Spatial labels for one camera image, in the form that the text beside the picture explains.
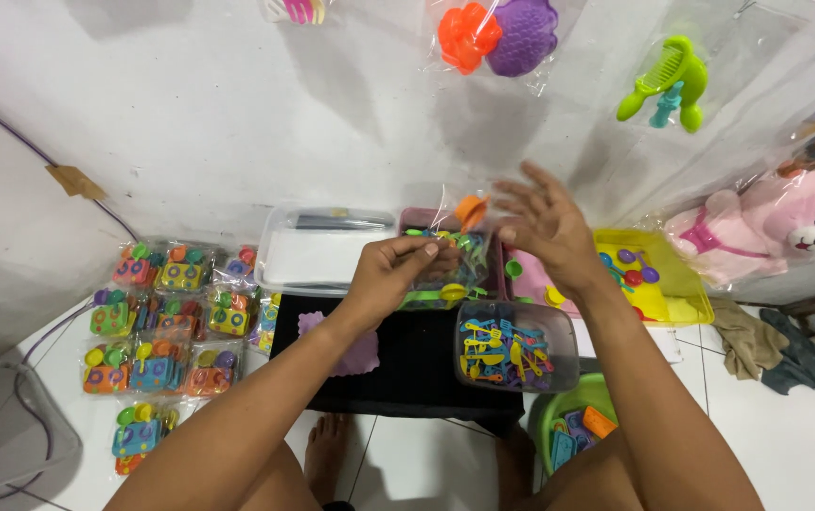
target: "hand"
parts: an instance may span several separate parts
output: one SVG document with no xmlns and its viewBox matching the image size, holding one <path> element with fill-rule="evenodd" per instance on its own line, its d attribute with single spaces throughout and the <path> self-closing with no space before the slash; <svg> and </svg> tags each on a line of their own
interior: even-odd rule
<svg viewBox="0 0 815 511">
<path fill-rule="evenodd" d="M 515 181 L 496 182 L 496 189 L 508 198 L 494 205 L 517 215 L 504 220 L 499 239 L 540 259 L 559 292 L 573 300 L 595 285 L 611 283 L 571 194 L 533 162 L 522 162 L 521 171 L 537 189 Z"/>
<path fill-rule="evenodd" d="M 379 326 L 422 273 L 436 278 L 458 267 L 460 251 L 447 239 L 392 238 L 363 247 L 347 296 L 329 316 L 354 335 Z"/>
</svg>

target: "brown cloth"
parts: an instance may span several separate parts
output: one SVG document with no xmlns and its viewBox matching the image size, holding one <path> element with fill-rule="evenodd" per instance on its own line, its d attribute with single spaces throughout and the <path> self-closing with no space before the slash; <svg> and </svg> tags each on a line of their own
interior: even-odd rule
<svg viewBox="0 0 815 511">
<path fill-rule="evenodd" d="M 749 316 L 732 300 L 711 298 L 710 305 L 726 351 L 723 365 L 730 375 L 756 380 L 761 378 L 761 367 L 773 369 L 783 360 L 780 350 L 789 345 L 789 339 L 776 328 Z"/>
</svg>

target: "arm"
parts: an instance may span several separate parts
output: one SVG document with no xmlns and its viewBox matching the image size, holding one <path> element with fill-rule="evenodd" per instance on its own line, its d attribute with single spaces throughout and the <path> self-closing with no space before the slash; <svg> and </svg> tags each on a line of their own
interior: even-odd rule
<svg viewBox="0 0 815 511">
<path fill-rule="evenodd" d="M 646 509 L 763 510 L 726 440 L 688 394 L 596 255 L 593 235 L 561 184 L 531 163 L 537 189 L 514 182 L 496 205 L 517 218 L 502 241 L 540 258 L 581 311 L 638 476 Z"/>
<path fill-rule="evenodd" d="M 180 425 L 105 510 L 238 509 L 266 460 L 351 344 L 399 306 L 421 271 L 435 275 L 454 265 L 457 251 L 440 251 L 440 246 L 447 244 L 422 237 L 368 244 L 335 311 Z M 196 477 L 177 479 L 183 467 L 204 469 Z"/>
</svg>

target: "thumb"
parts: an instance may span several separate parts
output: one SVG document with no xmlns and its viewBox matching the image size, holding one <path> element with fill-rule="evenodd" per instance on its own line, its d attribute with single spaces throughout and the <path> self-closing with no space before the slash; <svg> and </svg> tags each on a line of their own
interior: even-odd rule
<svg viewBox="0 0 815 511">
<path fill-rule="evenodd" d="M 520 248 L 537 258 L 543 258 L 549 252 L 549 243 L 526 226 L 502 227 L 499 229 L 499 241 Z"/>
<path fill-rule="evenodd" d="M 409 284 L 416 278 L 424 268 L 429 266 L 436 259 L 439 253 L 439 246 L 435 243 L 427 243 L 422 248 L 414 250 L 413 254 L 405 260 L 401 265 L 395 268 L 395 274 L 399 279 L 403 280 L 405 284 Z"/>
</svg>

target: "toy lid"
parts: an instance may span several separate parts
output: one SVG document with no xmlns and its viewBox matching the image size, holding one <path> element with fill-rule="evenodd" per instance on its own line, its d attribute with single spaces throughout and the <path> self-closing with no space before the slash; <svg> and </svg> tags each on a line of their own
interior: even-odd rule
<svg viewBox="0 0 815 511">
<path fill-rule="evenodd" d="M 363 247 L 396 235 L 391 213 L 282 204 L 266 219 L 254 279 L 276 293 L 345 296 Z"/>
</svg>

